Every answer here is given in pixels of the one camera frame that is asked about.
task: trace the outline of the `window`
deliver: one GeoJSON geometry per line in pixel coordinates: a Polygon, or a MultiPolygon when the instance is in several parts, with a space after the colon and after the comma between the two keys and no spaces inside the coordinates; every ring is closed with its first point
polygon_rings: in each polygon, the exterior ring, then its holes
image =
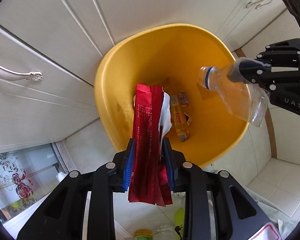
{"type": "Polygon", "coordinates": [[[0,153],[0,221],[50,193],[67,173],[55,144],[0,153]]]}

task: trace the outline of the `trash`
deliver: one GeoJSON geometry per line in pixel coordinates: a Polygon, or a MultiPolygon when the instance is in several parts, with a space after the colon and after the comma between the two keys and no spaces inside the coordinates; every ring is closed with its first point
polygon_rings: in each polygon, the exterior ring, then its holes
{"type": "Polygon", "coordinates": [[[185,140],[189,139],[190,132],[178,96],[170,97],[170,112],[174,121],[174,127],[176,128],[177,135],[179,139],[184,142],[185,140]]]}
{"type": "Polygon", "coordinates": [[[136,150],[128,195],[130,202],[172,204],[166,167],[159,159],[161,139],[169,127],[167,99],[164,100],[162,87],[137,85],[132,134],[136,150]],[[163,103],[165,113],[161,115],[163,103]]]}
{"type": "Polygon", "coordinates": [[[266,223],[258,232],[248,240],[282,240],[276,227],[271,223],[266,223]]]}
{"type": "Polygon", "coordinates": [[[187,105],[189,105],[189,101],[185,92],[178,93],[178,97],[182,107],[186,107],[187,105]]]}
{"type": "Polygon", "coordinates": [[[153,240],[176,240],[177,233],[171,224],[163,224],[158,226],[152,233],[153,240]]]}
{"type": "Polygon", "coordinates": [[[185,115],[187,125],[189,126],[192,122],[192,119],[188,114],[186,114],[186,113],[183,113],[183,114],[185,115]]]}
{"type": "Polygon", "coordinates": [[[239,66],[265,65],[257,60],[239,58],[224,68],[202,67],[199,84],[216,91],[229,114],[259,127],[269,104],[269,92],[250,83],[239,72],[239,66]]]}

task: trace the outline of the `red snack wrapper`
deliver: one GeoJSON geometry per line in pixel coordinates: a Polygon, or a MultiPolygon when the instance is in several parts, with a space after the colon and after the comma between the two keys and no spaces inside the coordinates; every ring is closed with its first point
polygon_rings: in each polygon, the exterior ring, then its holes
{"type": "Polygon", "coordinates": [[[130,202],[144,202],[159,206],[172,203],[165,165],[158,163],[162,102],[162,87],[137,85],[132,132],[136,149],[128,196],[130,202]]]}

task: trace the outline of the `yellow trash bin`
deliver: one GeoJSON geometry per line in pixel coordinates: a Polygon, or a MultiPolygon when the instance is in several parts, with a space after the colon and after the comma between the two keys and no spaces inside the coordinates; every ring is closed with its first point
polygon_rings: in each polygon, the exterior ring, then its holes
{"type": "Polygon", "coordinates": [[[185,92],[192,118],[190,138],[181,142],[175,129],[167,136],[172,148],[201,167],[218,159],[242,138],[248,124],[231,116],[216,92],[198,84],[202,66],[222,68],[234,60],[212,33],[189,24],[171,24],[135,34],[103,58],[95,78],[95,100],[103,127],[117,151],[132,136],[133,96],[137,83],[158,85],[169,78],[185,92]]]}

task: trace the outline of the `white cabinet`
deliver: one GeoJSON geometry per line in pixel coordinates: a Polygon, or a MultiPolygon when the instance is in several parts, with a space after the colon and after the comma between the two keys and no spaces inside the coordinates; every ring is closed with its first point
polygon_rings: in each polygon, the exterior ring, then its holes
{"type": "Polygon", "coordinates": [[[0,29],[0,65],[43,79],[0,79],[0,153],[58,141],[98,118],[93,87],[0,29]]]}
{"type": "Polygon", "coordinates": [[[102,57],[140,31],[189,23],[217,33],[243,0],[2,0],[0,25],[93,84],[102,57]]]}
{"type": "Polygon", "coordinates": [[[227,26],[218,34],[231,51],[246,44],[286,8],[282,0],[264,0],[246,8],[248,3],[255,1],[258,0],[245,0],[241,3],[241,7],[229,20],[227,26]]]}
{"type": "Polygon", "coordinates": [[[300,38],[300,28],[296,19],[286,10],[273,23],[242,47],[242,51],[249,58],[256,58],[257,54],[265,51],[265,46],[280,41],[300,38]]]}

